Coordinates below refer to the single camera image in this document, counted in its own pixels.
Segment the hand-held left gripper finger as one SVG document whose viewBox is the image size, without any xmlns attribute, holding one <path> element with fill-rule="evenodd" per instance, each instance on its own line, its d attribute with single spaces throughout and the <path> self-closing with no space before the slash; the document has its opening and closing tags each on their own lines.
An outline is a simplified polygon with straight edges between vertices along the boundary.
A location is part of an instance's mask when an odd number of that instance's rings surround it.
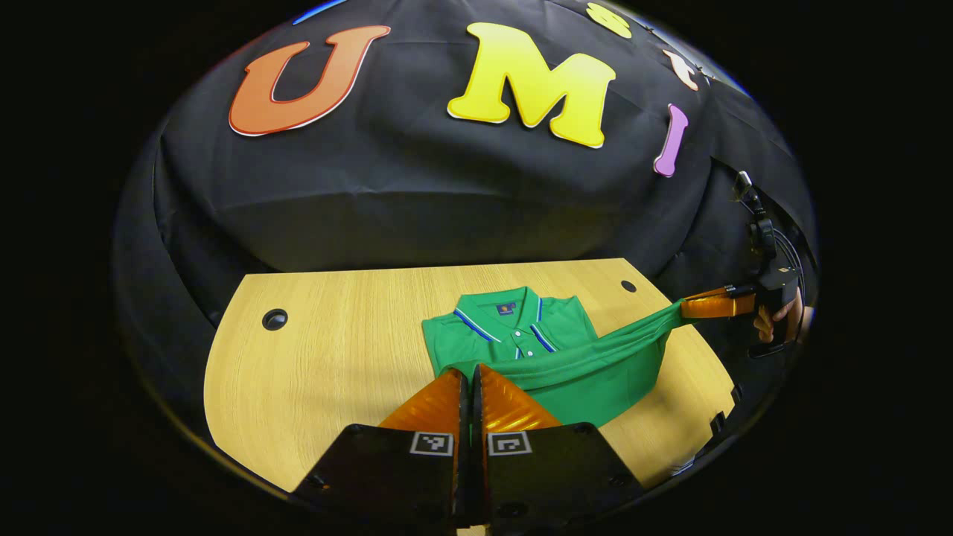
<svg viewBox="0 0 953 536">
<path fill-rule="evenodd" d="M 646 489 L 596 425 L 563 424 L 486 364 L 473 376 L 474 499 L 486 527 L 586 527 Z"/>
<path fill-rule="evenodd" d="M 466 377 L 451 369 L 380 424 L 347 425 L 290 498 L 350 527 L 457 527 L 468 394 Z"/>
</svg>

